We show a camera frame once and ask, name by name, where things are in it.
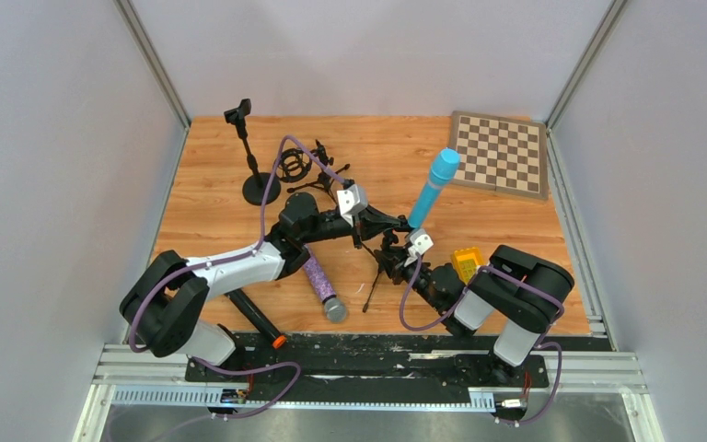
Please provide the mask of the black tripod clip stand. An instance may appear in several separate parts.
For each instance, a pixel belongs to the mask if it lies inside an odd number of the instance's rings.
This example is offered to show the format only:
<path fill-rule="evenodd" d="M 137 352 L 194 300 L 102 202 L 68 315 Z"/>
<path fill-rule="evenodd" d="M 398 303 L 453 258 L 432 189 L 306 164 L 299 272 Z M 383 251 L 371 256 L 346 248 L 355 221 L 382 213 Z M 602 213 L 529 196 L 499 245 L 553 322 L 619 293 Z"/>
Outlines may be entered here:
<path fill-rule="evenodd" d="M 381 236 L 380 245 L 377 249 L 370 249 L 367 244 L 362 243 L 362 246 L 377 264 L 375 279 L 362 307 L 362 312 L 366 313 L 382 275 L 385 275 L 396 285 L 403 281 L 401 272 L 406 266 L 406 261 L 411 257 L 409 253 L 411 242 L 408 239 L 408 235 L 413 231 L 413 228 L 409 226 L 405 215 L 392 217 L 383 214 L 366 216 L 363 220 L 363 226 L 363 233 L 373 233 Z"/>

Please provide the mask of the blue toy microphone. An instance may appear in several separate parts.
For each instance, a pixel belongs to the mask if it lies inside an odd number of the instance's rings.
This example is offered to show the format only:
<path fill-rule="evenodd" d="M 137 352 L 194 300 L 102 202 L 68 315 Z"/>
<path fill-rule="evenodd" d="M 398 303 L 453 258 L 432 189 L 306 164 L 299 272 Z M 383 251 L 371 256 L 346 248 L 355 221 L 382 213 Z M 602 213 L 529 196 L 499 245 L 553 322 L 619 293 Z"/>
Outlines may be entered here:
<path fill-rule="evenodd" d="M 442 190 L 455 177 L 459 164 L 460 155 L 454 149 L 446 147 L 435 156 L 426 182 L 408 216 L 410 227 L 422 226 Z"/>

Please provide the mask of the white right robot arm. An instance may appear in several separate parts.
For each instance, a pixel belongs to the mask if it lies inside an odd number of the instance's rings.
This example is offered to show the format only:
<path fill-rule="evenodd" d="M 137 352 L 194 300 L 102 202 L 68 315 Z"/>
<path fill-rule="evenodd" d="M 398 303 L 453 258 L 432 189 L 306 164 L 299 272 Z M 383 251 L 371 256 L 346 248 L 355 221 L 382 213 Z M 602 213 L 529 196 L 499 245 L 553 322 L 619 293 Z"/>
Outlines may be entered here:
<path fill-rule="evenodd" d="M 393 284 L 406 282 L 406 292 L 418 294 L 454 336 L 471 336 L 493 312 L 503 314 L 506 324 L 493 354 L 513 367 L 522 365 L 563 314 L 575 285 L 560 265 L 506 245 L 498 246 L 487 264 L 477 265 L 468 282 L 452 264 L 432 268 L 404 247 L 388 246 L 374 257 Z"/>

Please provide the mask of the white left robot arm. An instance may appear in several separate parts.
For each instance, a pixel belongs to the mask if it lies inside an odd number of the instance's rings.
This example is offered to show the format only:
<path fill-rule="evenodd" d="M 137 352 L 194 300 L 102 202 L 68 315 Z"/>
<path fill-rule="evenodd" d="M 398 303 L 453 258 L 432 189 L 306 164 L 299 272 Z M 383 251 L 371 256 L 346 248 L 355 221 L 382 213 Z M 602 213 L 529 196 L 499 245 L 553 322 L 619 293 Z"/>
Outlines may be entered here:
<path fill-rule="evenodd" d="M 351 214 L 321 212 L 313 195 L 290 196 L 271 230 L 239 250 L 184 259 L 160 253 L 125 295 L 119 311 L 156 357 L 184 354 L 215 366 L 236 349 L 230 332 L 201 318 L 204 304 L 248 285 L 296 273 L 309 258 L 308 243 L 350 236 L 369 240 L 387 230 L 410 232 L 405 216 L 384 214 L 356 201 Z"/>

